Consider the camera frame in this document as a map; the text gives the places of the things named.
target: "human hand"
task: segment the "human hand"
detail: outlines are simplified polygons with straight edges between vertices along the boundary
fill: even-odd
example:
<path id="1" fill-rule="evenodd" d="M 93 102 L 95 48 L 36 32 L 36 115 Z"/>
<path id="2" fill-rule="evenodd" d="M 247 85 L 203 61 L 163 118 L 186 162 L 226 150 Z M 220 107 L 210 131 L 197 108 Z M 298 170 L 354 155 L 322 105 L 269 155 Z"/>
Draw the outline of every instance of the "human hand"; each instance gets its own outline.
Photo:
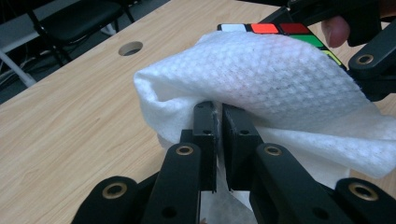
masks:
<path id="1" fill-rule="evenodd" d="M 396 16 L 396 0 L 380 0 L 379 11 L 381 18 Z M 350 34 L 349 25 L 341 16 L 323 21 L 321 28 L 330 48 L 343 45 Z"/>

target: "chair seat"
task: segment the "chair seat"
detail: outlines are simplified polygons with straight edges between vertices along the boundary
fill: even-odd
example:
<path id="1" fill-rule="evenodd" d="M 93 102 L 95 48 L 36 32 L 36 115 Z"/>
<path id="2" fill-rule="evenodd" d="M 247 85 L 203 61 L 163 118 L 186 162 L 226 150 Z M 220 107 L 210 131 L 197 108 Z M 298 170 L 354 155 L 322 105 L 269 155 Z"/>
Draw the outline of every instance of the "chair seat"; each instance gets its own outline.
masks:
<path id="1" fill-rule="evenodd" d="M 48 16 L 40 23 L 50 37 L 68 44 L 96 32 L 103 24 L 111 23 L 122 13 L 122 8 L 117 3 L 82 0 Z"/>

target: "green sticker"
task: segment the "green sticker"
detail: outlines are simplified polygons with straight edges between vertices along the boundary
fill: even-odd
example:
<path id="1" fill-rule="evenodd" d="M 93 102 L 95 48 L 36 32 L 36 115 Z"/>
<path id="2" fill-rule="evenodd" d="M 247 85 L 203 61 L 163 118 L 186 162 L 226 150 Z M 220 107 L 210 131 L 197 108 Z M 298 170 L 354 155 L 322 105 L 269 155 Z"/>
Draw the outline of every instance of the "green sticker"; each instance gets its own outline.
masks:
<path id="1" fill-rule="evenodd" d="M 320 40 L 314 35 L 291 35 L 290 37 L 302 40 L 302 41 L 309 43 L 317 48 L 323 47 L 322 42 L 320 42 Z"/>

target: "wooden table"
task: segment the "wooden table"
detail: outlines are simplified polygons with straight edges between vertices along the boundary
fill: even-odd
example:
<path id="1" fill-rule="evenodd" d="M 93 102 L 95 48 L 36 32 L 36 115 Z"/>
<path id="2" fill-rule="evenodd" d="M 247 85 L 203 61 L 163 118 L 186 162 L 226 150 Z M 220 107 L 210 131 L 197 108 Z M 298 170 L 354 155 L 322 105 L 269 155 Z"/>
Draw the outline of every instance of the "wooden table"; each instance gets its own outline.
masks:
<path id="1" fill-rule="evenodd" d="M 257 22 L 275 9 L 172 0 L 1 105 L 0 222 L 68 223 L 101 180 L 141 181 L 157 172 L 163 150 L 143 121 L 133 74 L 191 47 L 219 23 Z M 120 56 L 134 41 L 143 48 Z M 346 62 L 353 51 L 335 53 Z M 396 116 L 395 95 L 378 106 Z M 375 183 L 396 196 L 395 176 Z"/>

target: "white towel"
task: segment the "white towel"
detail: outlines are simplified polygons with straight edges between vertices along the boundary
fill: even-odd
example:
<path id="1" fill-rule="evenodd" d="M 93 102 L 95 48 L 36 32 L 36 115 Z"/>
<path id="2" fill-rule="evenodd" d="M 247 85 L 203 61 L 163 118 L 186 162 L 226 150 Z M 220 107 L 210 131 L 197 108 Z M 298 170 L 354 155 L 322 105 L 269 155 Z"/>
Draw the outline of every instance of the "white towel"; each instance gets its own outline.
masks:
<path id="1" fill-rule="evenodd" d="M 244 108 L 263 141 L 286 147 L 330 187 L 349 168 L 381 177 L 396 165 L 396 119 L 327 55 L 287 36 L 204 35 L 138 71 L 134 84 L 146 122 L 169 144 L 192 128 L 196 104 L 214 101 Z"/>

